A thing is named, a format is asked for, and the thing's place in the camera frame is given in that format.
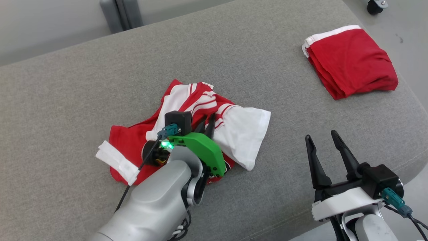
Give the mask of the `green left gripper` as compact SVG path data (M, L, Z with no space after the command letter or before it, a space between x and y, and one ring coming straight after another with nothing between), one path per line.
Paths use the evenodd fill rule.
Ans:
M216 113L204 116L185 136L168 136L159 141L148 141L142 149L142 160L146 165L161 167L169 160L173 151L187 147L199 160L209 167L209 176L223 177L226 162L220 147L214 140Z

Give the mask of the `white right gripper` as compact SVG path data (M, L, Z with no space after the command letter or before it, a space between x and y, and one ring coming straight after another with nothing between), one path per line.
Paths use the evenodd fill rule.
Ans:
M336 130L331 131L331 136L336 149L341 154L348 180L333 185L319 162L317 149L311 136L305 137L312 187L315 190L315 200L311 209L315 221L384 201L381 196L372 198L362 189L362 175L358 172L360 163Z

